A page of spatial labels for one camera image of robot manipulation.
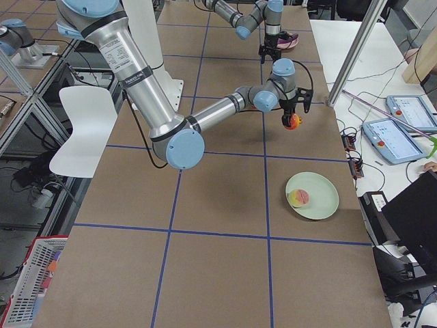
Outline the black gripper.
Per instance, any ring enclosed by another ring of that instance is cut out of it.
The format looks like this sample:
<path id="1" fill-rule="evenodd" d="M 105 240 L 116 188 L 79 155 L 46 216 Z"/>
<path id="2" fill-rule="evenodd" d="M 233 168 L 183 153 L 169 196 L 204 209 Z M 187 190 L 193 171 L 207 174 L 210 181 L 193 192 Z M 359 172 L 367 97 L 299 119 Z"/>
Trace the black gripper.
<path id="1" fill-rule="evenodd" d="M 284 127 L 292 126 L 292 114 L 295 113 L 296 100 L 280 100 L 280 108 L 283 110 L 281 121 Z"/>
<path id="2" fill-rule="evenodd" d="M 279 34 L 268 34 L 264 35 L 264 42 L 260 44 L 258 54 L 260 56 L 261 64 L 264 64 L 266 56 L 270 56 L 275 62 L 281 59 L 281 50 L 277 48 L 279 40 Z"/>

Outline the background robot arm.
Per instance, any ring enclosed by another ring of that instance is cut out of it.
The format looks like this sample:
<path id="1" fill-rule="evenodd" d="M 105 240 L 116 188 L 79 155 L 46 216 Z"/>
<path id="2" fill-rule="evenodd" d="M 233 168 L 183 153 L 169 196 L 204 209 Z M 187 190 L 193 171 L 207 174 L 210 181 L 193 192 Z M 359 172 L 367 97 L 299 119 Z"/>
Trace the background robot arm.
<path id="1" fill-rule="evenodd" d="M 1 21 L 1 50 L 12 57 L 18 68 L 42 69 L 48 62 L 46 47 L 38 44 L 26 24 L 19 18 Z"/>

